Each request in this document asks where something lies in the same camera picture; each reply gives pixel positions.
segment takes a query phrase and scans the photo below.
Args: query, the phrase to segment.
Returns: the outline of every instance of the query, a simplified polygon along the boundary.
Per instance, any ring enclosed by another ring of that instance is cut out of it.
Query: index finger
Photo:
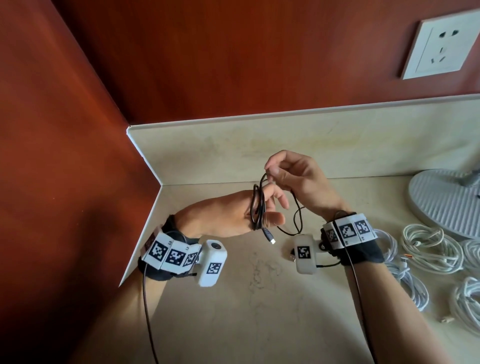
[[[269,169],[271,166],[279,165],[280,162],[285,161],[288,163],[295,163],[304,157],[303,154],[295,153],[290,150],[280,150],[278,153],[273,154],[265,164],[265,169]]]
[[[283,208],[289,208],[288,204],[288,199],[287,196],[285,195],[285,192],[278,187],[276,184],[269,183],[264,186],[264,196],[265,196],[265,201],[268,201],[272,196],[275,197],[280,205]]]

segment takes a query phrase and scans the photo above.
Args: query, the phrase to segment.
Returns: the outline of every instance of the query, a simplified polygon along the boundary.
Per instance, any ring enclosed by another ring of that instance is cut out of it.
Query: hand
[[[265,170],[270,182],[293,191],[299,202],[326,221],[332,221],[340,210],[351,211],[312,157],[281,150],[268,159]]]
[[[276,198],[283,208],[288,208],[288,200],[282,189],[269,183],[264,186],[266,212],[263,226],[283,225],[285,216],[275,210]],[[197,202],[175,214],[177,229],[189,238],[213,235],[221,238],[242,235],[252,230],[250,204],[253,191],[245,190],[226,196]]]

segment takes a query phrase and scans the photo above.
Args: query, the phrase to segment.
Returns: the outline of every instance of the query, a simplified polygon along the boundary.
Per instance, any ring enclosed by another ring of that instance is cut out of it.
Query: white outlet plate
[[[402,79],[458,71],[480,33],[480,9],[422,20]]]

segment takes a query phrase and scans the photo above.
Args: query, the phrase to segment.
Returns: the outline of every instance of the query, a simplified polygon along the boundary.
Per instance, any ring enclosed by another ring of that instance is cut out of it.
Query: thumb
[[[270,167],[268,173],[273,177],[275,182],[284,184],[288,187],[293,187],[299,178],[279,167]]]
[[[265,228],[283,225],[285,224],[285,215],[277,211],[267,211],[264,213],[262,223]]]

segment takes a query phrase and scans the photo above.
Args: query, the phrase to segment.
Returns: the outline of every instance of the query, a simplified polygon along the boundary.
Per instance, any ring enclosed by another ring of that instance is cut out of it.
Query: white cable
[[[387,252],[384,253],[384,259],[386,263],[391,262],[398,253],[398,243],[396,242],[395,238],[388,232],[379,229],[374,229],[374,231],[379,239],[388,242],[389,248]]]
[[[426,272],[452,274],[463,268],[464,254],[461,245],[445,235],[441,228],[410,224],[403,229],[402,246],[412,255],[411,262]],[[427,249],[437,247],[437,253]]]
[[[406,284],[410,290],[410,298],[413,303],[418,307],[419,311],[423,311],[430,300],[427,287],[420,279],[410,273],[410,268],[407,266],[407,258],[402,257],[401,259],[400,267],[392,262],[386,263],[386,266],[398,282]]]
[[[480,281],[467,277],[452,292],[450,312],[470,332],[480,336],[480,303],[472,296],[480,296]]]
[[[462,241],[462,246],[465,254],[463,266],[472,275],[480,278],[480,240],[464,240]]]
[[[427,287],[425,287],[420,279],[410,273],[407,258],[401,258],[400,266],[393,263],[394,258],[398,254],[398,244],[396,239],[383,230],[375,229],[375,233],[379,240],[389,243],[389,248],[387,252],[384,253],[385,265],[388,270],[398,282],[403,282],[408,287],[412,301],[420,311],[423,311],[430,300]]]

